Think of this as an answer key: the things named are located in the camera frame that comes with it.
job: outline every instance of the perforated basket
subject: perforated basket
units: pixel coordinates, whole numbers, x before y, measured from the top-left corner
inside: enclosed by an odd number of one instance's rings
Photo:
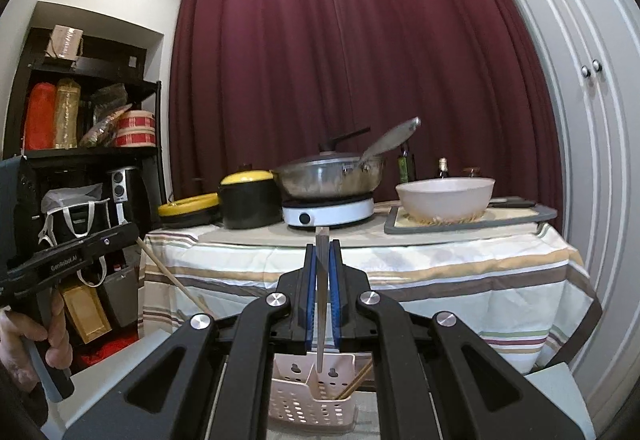
[[[318,374],[316,354],[276,354],[269,402],[272,425],[329,433],[353,429],[357,414],[353,399],[332,398],[355,377],[355,356],[324,354],[322,364],[322,373]]]

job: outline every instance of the person's hand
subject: person's hand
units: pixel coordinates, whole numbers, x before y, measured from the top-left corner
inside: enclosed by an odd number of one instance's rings
[[[0,362],[13,378],[14,384],[26,393],[31,393],[40,379],[20,337],[31,341],[49,340],[46,360],[52,368],[64,370],[71,365],[73,352],[65,327],[64,309],[65,303],[60,292],[54,290],[51,295],[49,330],[24,314],[0,312]]]

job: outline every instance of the electric stove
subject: electric stove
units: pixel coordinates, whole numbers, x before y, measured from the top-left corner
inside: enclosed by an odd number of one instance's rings
[[[373,215],[373,197],[336,200],[288,200],[282,203],[282,216],[292,227],[335,227],[347,225]]]

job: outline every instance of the striped tablecloth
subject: striped tablecloth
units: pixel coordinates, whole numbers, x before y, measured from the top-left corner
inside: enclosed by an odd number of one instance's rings
[[[145,240],[216,316],[241,312],[273,291],[280,274],[302,267],[303,248],[200,242],[210,230],[157,231]],[[537,233],[511,237],[343,248],[342,259],[410,312],[458,315],[521,373],[569,362],[602,314],[578,251],[547,224]],[[171,332],[198,312],[144,253],[140,279],[141,334]]]

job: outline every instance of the white bowl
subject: white bowl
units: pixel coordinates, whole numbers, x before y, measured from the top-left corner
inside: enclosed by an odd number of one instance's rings
[[[415,219],[456,222],[481,214],[494,184],[491,178],[436,178],[396,185],[396,191]]]

